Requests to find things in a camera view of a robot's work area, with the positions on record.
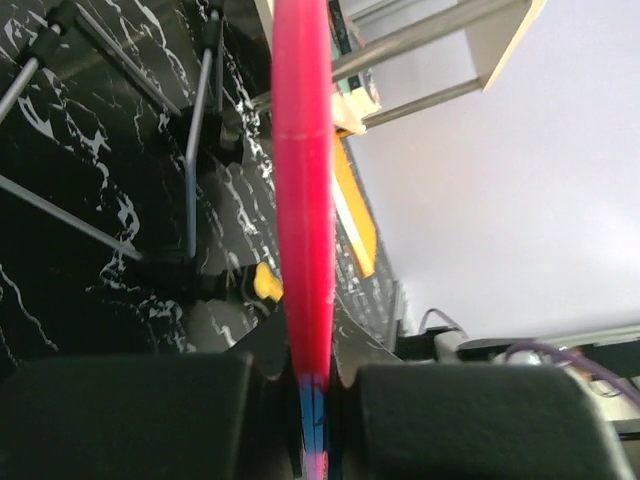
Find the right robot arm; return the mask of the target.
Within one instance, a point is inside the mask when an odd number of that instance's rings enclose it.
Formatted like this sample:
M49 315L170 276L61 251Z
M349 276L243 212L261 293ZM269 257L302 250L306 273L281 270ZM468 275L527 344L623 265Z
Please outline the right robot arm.
M504 352L518 338L482 338L468 340L450 327L433 327L426 332L400 337L393 353L404 361L501 362ZM639 329L619 327L586 333L544 338L544 343L572 348L623 379L639 386ZM620 438L639 438L639 415L628 402L604 392L604 384L594 381L590 388L605 410Z

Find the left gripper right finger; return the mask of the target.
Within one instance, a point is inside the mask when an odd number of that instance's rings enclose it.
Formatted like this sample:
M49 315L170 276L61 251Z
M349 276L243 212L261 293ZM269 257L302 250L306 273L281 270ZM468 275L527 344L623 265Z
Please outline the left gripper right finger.
M358 369L369 363L399 363L362 326L353 320L341 299L334 303L332 358L327 395L327 468L328 479L343 479L342 426L343 391L353 384Z

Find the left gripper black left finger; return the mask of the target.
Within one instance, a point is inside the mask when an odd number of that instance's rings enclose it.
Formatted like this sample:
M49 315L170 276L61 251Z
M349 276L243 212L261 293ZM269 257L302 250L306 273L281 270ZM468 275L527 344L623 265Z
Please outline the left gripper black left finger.
M300 404L286 320L282 310L260 323L239 344L251 355L243 447L254 455L250 479L300 477Z

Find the pink framed whiteboard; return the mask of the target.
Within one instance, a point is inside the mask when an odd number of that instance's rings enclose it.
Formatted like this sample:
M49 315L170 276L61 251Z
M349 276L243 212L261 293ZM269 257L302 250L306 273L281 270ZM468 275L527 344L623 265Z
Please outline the pink framed whiteboard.
M327 388L334 302L333 93L327 5L275 4L271 65L276 214L299 382Z

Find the yellow whiteboard eraser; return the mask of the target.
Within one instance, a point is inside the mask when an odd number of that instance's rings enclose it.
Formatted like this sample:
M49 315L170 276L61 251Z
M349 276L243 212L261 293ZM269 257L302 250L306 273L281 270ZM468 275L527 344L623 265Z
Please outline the yellow whiteboard eraser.
M284 290L280 279L266 262L243 266L240 270L243 301L263 317L270 316L280 303Z

